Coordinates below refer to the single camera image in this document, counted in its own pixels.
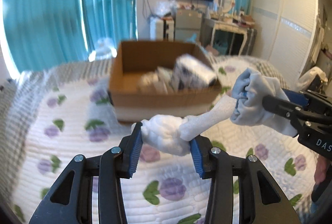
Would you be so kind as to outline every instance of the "bedspread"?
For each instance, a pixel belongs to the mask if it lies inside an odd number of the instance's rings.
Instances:
[[[237,76],[249,65],[264,75],[278,77],[283,87],[287,87],[278,72],[264,61],[226,56],[211,57],[210,60],[224,89],[229,87],[230,90]],[[32,73],[21,84],[6,86],[7,92],[14,93],[10,103],[0,105],[7,114],[6,128],[0,138],[4,137],[11,146],[5,152],[0,151],[0,159],[5,160],[1,161],[1,169],[9,172],[7,178],[0,177],[5,182],[0,184],[5,189],[0,190],[7,193],[8,199],[13,193],[13,208],[26,222],[75,154],[86,157],[102,154],[130,134],[130,127],[116,121],[112,106],[106,101],[110,62],[82,63],[80,67],[72,64],[49,72]],[[67,69],[66,77],[61,76],[65,73],[61,68]],[[266,127],[236,126],[229,120],[215,125],[203,135],[229,154],[240,157],[256,154],[291,199],[302,220],[308,217],[316,161],[309,149],[298,144],[296,139]],[[97,186],[96,177],[94,221],[98,220]],[[202,223],[209,187],[209,180],[201,180],[195,173],[190,155],[171,156],[144,145],[137,172],[131,180],[122,180],[128,222],[178,223],[186,219],[190,223]],[[234,223],[237,223],[236,178],[234,206]]]

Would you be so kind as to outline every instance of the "metal screw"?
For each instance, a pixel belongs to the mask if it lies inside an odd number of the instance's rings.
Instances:
[[[219,147],[212,147],[211,152],[214,154],[219,154],[221,152],[221,149]]]
[[[249,161],[251,162],[256,162],[257,161],[257,157],[254,155],[254,154],[251,154],[249,157],[248,157]]]
[[[81,154],[78,154],[77,156],[75,156],[75,158],[74,158],[74,160],[76,161],[76,162],[81,162],[82,160],[83,160],[83,156],[81,155]]]
[[[113,154],[118,154],[118,153],[121,152],[121,148],[118,147],[118,146],[115,146],[115,147],[113,147],[113,148],[111,149],[111,152],[112,152]]]

